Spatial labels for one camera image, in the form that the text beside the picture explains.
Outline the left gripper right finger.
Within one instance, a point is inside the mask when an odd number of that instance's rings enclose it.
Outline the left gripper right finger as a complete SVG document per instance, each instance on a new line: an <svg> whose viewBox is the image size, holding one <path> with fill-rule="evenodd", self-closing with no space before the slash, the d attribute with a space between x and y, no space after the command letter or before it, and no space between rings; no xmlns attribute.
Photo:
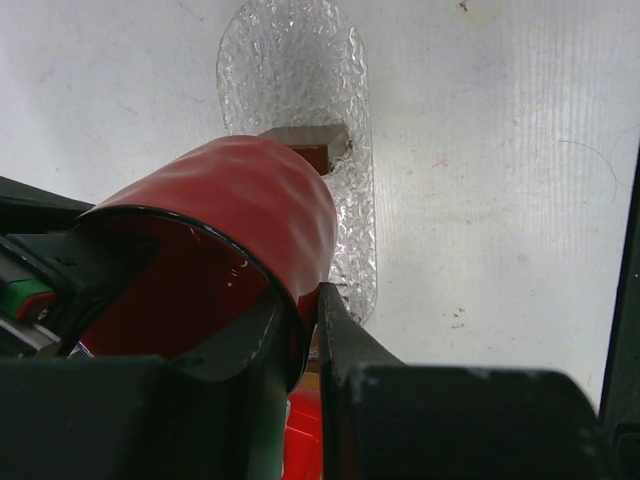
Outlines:
<svg viewBox="0 0 640 480"><path fill-rule="evenodd" d="M596 479L595 413L544 370L408 365L319 296L328 479Z"/></svg>

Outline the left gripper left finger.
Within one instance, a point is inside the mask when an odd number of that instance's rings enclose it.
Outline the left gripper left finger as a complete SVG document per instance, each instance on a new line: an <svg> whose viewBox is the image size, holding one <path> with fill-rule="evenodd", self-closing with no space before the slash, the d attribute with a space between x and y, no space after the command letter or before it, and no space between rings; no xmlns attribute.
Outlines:
<svg viewBox="0 0 640 480"><path fill-rule="evenodd" d="M145 339L195 340L176 355L72 351L159 258L148 239L1 243L1 475L5 479L278 479L290 327L274 288L224 320L207 299L136 296Z"/></svg>

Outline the red cup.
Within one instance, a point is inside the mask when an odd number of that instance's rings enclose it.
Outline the red cup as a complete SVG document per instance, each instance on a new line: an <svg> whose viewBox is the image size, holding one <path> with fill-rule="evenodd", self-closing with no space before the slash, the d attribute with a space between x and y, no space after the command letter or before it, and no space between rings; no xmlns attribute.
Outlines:
<svg viewBox="0 0 640 480"><path fill-rule="evenodd" d="M158 244L146 268L83 334L92 354L175 359L274 289L289 316L287 384L296 386L337 238L333 198L301 155L266 137L222 137L125 187L78 222Z"/></svg>

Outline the clear glass tray wooden handles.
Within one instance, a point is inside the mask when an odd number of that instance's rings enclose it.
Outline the clear glass tray wooden handles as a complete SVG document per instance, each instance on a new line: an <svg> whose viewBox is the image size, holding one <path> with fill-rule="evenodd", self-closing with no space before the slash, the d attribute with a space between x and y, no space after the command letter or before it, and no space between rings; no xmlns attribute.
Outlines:
<svg viewBox="0 0 640 480"><path fill-rule="evenodd" d="M330 280L352 318L377 300L374 162L368 64L361 35L333 1L248 1L218 49L216 80L229 135L343 125L347 150L324 177L337 209Z"/></svg>

